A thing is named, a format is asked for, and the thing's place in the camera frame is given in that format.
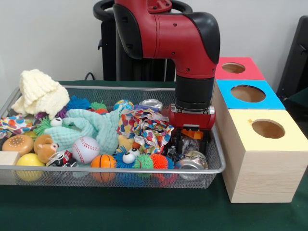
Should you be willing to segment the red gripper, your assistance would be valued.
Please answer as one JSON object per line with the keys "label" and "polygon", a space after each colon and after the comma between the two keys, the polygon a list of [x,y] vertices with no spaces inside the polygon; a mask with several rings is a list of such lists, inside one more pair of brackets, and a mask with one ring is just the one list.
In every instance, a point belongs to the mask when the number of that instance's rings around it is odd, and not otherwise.
{"label": "red gripper", "polygon": [[[185,111],[179,109],[175,104],[171,104],[168,108],[169,123],[174,128],[191,128],[203,130],[203,138],[201,139],[201,152],[206,151],[209,139],[209,131],[211,130],[216,118],[214,106],[210,106],[204,111]],[[177,153],[182,153],[181,129],[177,130]]]}

